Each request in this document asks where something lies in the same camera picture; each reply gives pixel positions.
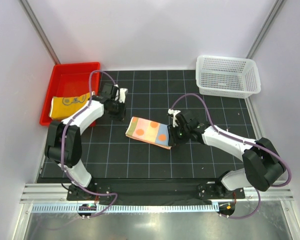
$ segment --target red tray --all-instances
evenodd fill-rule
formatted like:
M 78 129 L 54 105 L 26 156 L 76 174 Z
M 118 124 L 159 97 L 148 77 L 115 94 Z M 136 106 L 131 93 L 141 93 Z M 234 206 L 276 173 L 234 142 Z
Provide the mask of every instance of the red tray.
M 49 126 L 52 119 L 49 117 L 51 100 L 53 97 L 76 97 L 89 92 L 89 75 L 94 70 L 100 69 L 99 62 L 58 64 L 53 67 L 48 90 L 40 117 L 42 126 Z M 96 93 L 100 85 L 100 73 L 92 76 L 92 90 Z

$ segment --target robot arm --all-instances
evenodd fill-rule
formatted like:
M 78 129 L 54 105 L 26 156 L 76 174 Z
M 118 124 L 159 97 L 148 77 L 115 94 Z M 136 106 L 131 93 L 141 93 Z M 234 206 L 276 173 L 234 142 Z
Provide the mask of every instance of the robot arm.
M 81 135 L 93 121 L 102 117 L 105 112 L 112 119 L 123 121 L 126 115 L 125 100 L 127 93 L 128 90 L 126 88 L 105 84 L 97 96 L 92 96 L 89 108 L 71 122 L 66 132 L 64 168 L 77 183 L 92 192 L 95 192 L 95 183 L 81 160 Z M 52 121 L 48 128 L 44 154 L 47 158 L 55 161 L 60 167 L 62 132 L 65 125 L 74 115 L 64 119 L 62 122 Z
M 170 146 L 176 146 L 191 139 L 219 148 L 243 161 L 243 169 L 227 171 L 219 177 L 216 189 L 221 197 L 243 187 L 252 186 L 260 191 L 266 191 L 286 170 L 270 154 L 245 144 L 245 142 L 255 143 L 278 154 L 273 144 L 266 138 L 260 140 L 244 138 L 217 126 L 218 131 L 216 131 L 208 123 L 199 123 L 189 110 L 180 112 L 170 109 L 168 115 L 173 119 L 172 124 L 168 126 Z M 220 132 L 226 132 L 227 135 L 241 139 L 242 142 L 223 136 Z

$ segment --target white wall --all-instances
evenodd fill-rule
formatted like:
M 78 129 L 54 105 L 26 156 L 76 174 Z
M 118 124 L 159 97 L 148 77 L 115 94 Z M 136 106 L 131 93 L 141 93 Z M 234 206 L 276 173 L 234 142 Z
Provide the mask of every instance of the white wall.
M 39 169 L 53 65 L 18 1 L 0 0 L 0 240 L 11 239 L 23 188 Z
M 300 209 L 300 0 L 288 0 L 254 60 L 261 92 L 252 98 L 265 135 L 292 170 Z
M 275 0 L 29 0 L 61 63 L 104 70 L 194 69 L 245 57 Z

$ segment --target yellow cloth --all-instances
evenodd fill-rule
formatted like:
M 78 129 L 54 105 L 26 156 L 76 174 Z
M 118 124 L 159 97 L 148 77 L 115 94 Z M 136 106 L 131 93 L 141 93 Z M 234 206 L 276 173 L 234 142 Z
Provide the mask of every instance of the yellow cloth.
M 51 100 L 49 117 L 54 120 L 63 120 L 75 114 L 81 109 L 90 97 L 90 93 L 74 97 L 57 97 Z

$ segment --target white cable tray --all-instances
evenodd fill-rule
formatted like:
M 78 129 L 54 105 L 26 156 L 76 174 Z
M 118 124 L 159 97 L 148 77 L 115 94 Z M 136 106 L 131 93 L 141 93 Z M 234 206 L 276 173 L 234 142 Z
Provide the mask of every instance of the white cable tray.
M 97 205 L 96 210 L 78 211 L 82 203 L 35 203 L 31 213 L 95 213 L 100 212 L 106 206 Z M 111 206 L 105 213 L 185 213 L 185 212 L 218 212 L 218 202 L 211 205 L 193 205 L 193 206 Z

